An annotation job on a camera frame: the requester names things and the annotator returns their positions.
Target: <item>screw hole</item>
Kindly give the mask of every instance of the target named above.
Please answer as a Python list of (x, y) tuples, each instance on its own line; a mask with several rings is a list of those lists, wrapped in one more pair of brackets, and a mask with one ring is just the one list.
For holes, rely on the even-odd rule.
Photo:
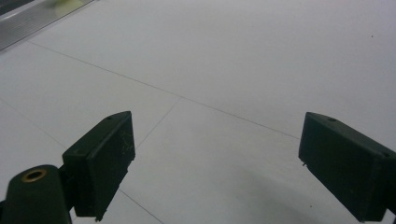
[(44, 169), (36, 169), (30, 171), (26, 175), (23, 176), (22, 181), (25, 183), (35, 182), (41, 178), (43, 178), (47, 174), (47, 171)]

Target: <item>floor tile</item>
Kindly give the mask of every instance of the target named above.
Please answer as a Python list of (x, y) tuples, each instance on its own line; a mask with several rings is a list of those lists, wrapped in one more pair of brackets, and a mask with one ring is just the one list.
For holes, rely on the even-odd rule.
[(178, 97), (25, 43), (0, 56), (0, 97), (66, 148), (131, 110), (138, 146)]
[(163, 223), (358, 223), (298, 148), (295, 138), (182, 100), (120, 188)]
[(0, 101), (0, 201), (12, 177), (38, 165), (61, 166), (64, 148)]
[[(94, 217), (77, 217), (74, 224), (97, 223)], [(100, 222), (102, 224), (161, 224), (146, 210), (118, 191)]]
[(295, 137), (313, 111), (396, 147), (394, 1), (128, 2), (31, 41)]

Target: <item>black plastic part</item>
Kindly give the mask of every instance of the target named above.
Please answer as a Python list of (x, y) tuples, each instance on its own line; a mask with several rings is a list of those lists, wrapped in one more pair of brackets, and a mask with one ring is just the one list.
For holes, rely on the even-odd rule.
[(396, 153), (336, 119), (306, 113), (299, 158), (358, 221), (395, 204)]
[(0, 16), (34, 0), (0, 0)]
[(0, 223), (3, 217), (3, 208), (4, 208), (4, 201), (0, 202)]
[(67, 210), (71, 210), (77, 201), (77, 183), (76, 179), (66, 172), (66, 168), (61, 166), (59, 168), (59, 176), (61, 177), (62, 186), (64, 187), (64, 199)]
[(77, 184), (77, 216), (101, 220), (134, 159), (131, 112), (103, 119), (67, 149), (63, 159)]
[(71, 223), (58, 168), (41, 165), (14, 176), (8, 185), (1, 223)]

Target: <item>metal strip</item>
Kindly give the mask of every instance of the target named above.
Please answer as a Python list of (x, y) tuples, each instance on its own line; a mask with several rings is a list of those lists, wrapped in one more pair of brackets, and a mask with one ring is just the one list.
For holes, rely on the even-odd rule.
[(0, 0), (0, 15), (4, 15), (30, 2), (33, 2), (33, 0)]
[(0, 50), (24, 39), (92, 0), (45, 0), (0, 17)]

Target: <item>grout line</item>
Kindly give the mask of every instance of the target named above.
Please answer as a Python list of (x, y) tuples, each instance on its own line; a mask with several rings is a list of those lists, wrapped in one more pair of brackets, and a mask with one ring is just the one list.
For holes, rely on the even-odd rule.
[(62, 143), (60, 143), (57, 139), (55, 139), (54, 137), (52, 137), (49, 133), (47, 133), (46, 131), (44, 131), (40, 126), (38, 126), (36, 123), (34, 123), (31, 119), (27, 118), (24, 114), (22, 114), (22, 112), (20, 112), (18, 109), (16, 109), (14, 106), (10, 105), (9, 103), (7, 103), (7, 101), (5, 101), (3, 98), (0, 97), (0, 101), (3, 102), (5, 105), (11, 107), (11, 109), (15, 110), (19, 115), (21, 115), (24, 119), (27, 119), (29, 122), (31, 122), (35, 127), (37, 127), (38, 130), (40, 130), (41, 132), (43, 132), (44, 134), (46, 134), (49, 138), (51, 138), (53, 141), (55, 141), (56, 143), (58, 143), (61, 147), (67, 149), (67, 147), (65, 147)]
[(146, 135), (146, 137), (140, 142), (140, 144), (136, 147), (136, 150), (140, 147), (140, 145), (142, 145), (146, 139), (149, 137), (149, 135), (154, 131), (154, 129), (156, 129), (158, 127), (158, 125), (160, 125), (161, 122), (163, 122), (163, 120), (166, 118), (166, 116), (168, 116), (168, 114), (173, 110), (173, 108), (178, 104), (178, 102), (180, 101), (181, 97), (179, 97), (176, 102), (171, 106), (171, 108), (168, 110), (168, 112), (166, 112), (166, 114), (160, 119), (160, 121), (158, 121), (158, 123), (154, 126), (154, 128), (152, 128), (149, 133)]
[(156, 216), (154, 216), (152, 213), (150, 213), (149, 210), (147, 210), (145, 207), (143, 207), (140, 203), (138, 203), (137, 201), (135, 201), (133, 198), (131, 198), (128, 194), (126, 194), (124, 191), (122, 191), (121, 189), (119, 189), (119, 191), (121, 193), (123, 193), (125, 196), (127, 196), (129, 199), (131, 199), (134, 203), (136, 203), (137, 205), (139, 205), (139, 207), (141, 207), (143, 210), (145, 210), (147, 213), (149, 213), (152, 217), (154, 217), (155, 219), (157, 219), (157, 221), (161, 222), (162, 224), (164, 224), (159, 218), (157, 218)]
[[(273, 128), (267, 127), (267, 126), (265, 126), (265, 125), (262, 125), (262, 124), (260, 124), (260, 123), (257, 123), (257, 122), (255, 122), (255, 121), (252, 121), (252, 120), (249, 120), (249, 119), (244, 119), (244, 118), (239, 117), (239, 116), (237, 116), (237, 115), (235, 115), (235, 114), (231, 114), (231, 113), (229, 113), (229, 112), (226, 112), (226, 111), (223, 111), (223, 110), (221, 110), (221, 109), (215, 108), (215, 107), (213, 107), (213, 106), (211, 106), (211, 105), (205, 105), (205, 104), (200, 103), (200, 102), (197, 102), (197, 101), (195, 101), (195, 100), (192, 100), (192, 99), (189, 99), (189, 98), (185, 98), (185, 97), (183, 97), (183, 96), (181, 96), (181, 97), (182, 97), (183, 99), (185, 99), (185, 100), (191, 101), (191, 102), (196, 103), (196, 104), (198, 104), (198, 105), (204, 105), (204, 106), (206, 106), (206, 107), (209, 107), (209, 108), (211, 108), (211, 109), (217, 110), (217, 111), (219, 111), (219, 112), (222, 112), (222, 113), (224, 113), (224, 114), (230, 115), (230, 116), (232, 116), (232, 117), (235, 117), (235, 118), (238, 118), (238, 119), (242, 119), (242, 120), (245, 120), (245, 121), (247, 121), (247, 122), (250, 122), (250, 123), (253, 123), (253, 124), (262, 126), (263, 128), (269, 129), (269, 130), (274, 131), (274, 132), (276, 132), (276, 133), (283, 133), (283, 132), (281, 132), (281, 131), (279, 131), (279, 130), (277, 130), (277, 129), (273, 129)], [(292, 138), (295, 138), (295, 139), (300, 139), (299, 137), (293, 136), (293, 135), (288, 134), (288, 133), (283, 133), (283, 134), (285, 134), (285, 135), (288, 136), (288, 137), (292, 137)]]
[(72, 56), (70, 56), (70, 55), (61, 53), (61, 52), (56, 51), (56, 50), (54, 50), (54, 49), (49, 49), (49, 48), (47, 48), (47, 47), (41, 46), (41, 45), (39, 45), (39, 44), (37, 44), (37, 43), (34, 43), (34, 42), (31, 42), (31, 41), (28, 41), (28, 42), (31, 43), (31, 44), (33, 44), (33, 45), (36, 45), (36, 46), (38, 46), (38, 47), (40, 47), (40, 48), (47, 49), (47, 50), (50, 50), (50, 51), (52, 51), (52, 52), (61, 54), (61, 55), (63, 55), (64, 57), (67, 57), (67, 58), (70, 58), (70, 59), (79, 61), (79, 62), (81, 62), (81, 63), (88, 64), (88, 65), (90, 65), (90, 66), (93, 66), (93, 67), (96, 67), (96, 68), (99, 68), (99, 69), (102, 69), (102, 70), (105, 70), (105, 71), (107, 71), (107, 72), (109, 72), (109, 73), (111, 73), (111, 74), (117, 75), (117, 76), (119, 76), (119, 77), (124, 77), (124, 78), (130, 79), (130, 80), (132, 80), (132, 81), (138, 82), (138, 83), (140, 83), (140, 84), (143, 84), (143, 85), (145, 85), (145, 86), (149, 86), (149, 87), (151, 87), (151, 88), (154, 88), (154, 89), (156, 89), (156, 90), (164, 91), (164, 92), (166, 92), (166, 93), (169, 93), (169, 94), (175, 95), (175, 96), (177, 96), (177, 97), (186, 99), (186, 100), (188, 100), (188, 101), (194, 102), (194, 103), (196, 103), (196, 104), (198, 104), (198, 105), (203, 105), (203, 106), (209, 107), (209, 108), (211, 108), (211, 109), (217, 110), (217, 111), (219, 111), (219, 112), (222, 112), (222, 113), (224, 113), (224, 114), (233, 116), (233, 117), (235, 117), (235, 118), (242, 119), (242, 120), (248, 121), (248, 122), (250, 122), (250, 123), (259, 125), (259, 126), (261, 126), (261, 127), (263, 127), (263, 128), (269, 129), (269, 130), (271, 130), (271, 131), (274, 131), (274, 132), (277, 132), (277, 133), (283, 133), (283, 134), (285, 134), (285, 135), (288, 136), (288, 137), (292, 137), (292, 138), (295, 138), (295, 139), (300, 139), (299, 137), (293, 136), (293, 135), (291, 135), (291, 134), (289, 134), (289, 133), (284, 133), (284, 132), (281, 132), (280, 130), (277, 130), (277, 129), (270, 128), (270, 127), (268, 127), (268, 126), (262, 125), (262, 124), (260, 124), (260, 123), (258, 123), (258, 122), (255, 122), (255, 121), (252, 121), (252, 120), (249, 120), (249, 119), (244, 119), (244, 118), (239, 117), (239, 116), (237, 116), (237, 115), (235, 115), (235, 114), (232, 114), (232, 113), (223, 111), (223, 110), (221, 110), (221, 109), (215, 108), (215, 107), (213, 107), (213, 106), (211, 106), (211, 105), (206, 105), (206, 104), (204, 104), (204, 103), (201, 103), (201, 102), (192, 100), (192, 99), (190, 99), (190, 98), (187, 98), (187, 97), (185, 97), (185, 96), (179, 95), (179, 94), (177, 94), (177, 93), (174, 93), (174, 92), (171, 92), (171, 91), (167, 91), (167, 90), (161, 89), (161, 88), (159, 88), (159, 87), (150, 85), (150, 84), (148, 84), (148, 83), (146, 83), (146, 82), (139, 81), (139, 80), (134, 79), (134, 78), (131, 78), (131, 77), (127, 77), (127, 76), (125, 76), (125, 75), (123, 75), (123, 74), (120, 74), (120, 73), (117, 73), (117, 72), (108, 70), (108, 69), (103, 68), (103, 67), (101, 67), (101, 66), (99, 66), (99, 65), (96, 65), (96, 64), (93, 64), (93, 63), (87, 63), (87, 62), (85, 62), (85, 61), (82, 61), (81, 59), (78, 59), (78, 58), (72, 57)]

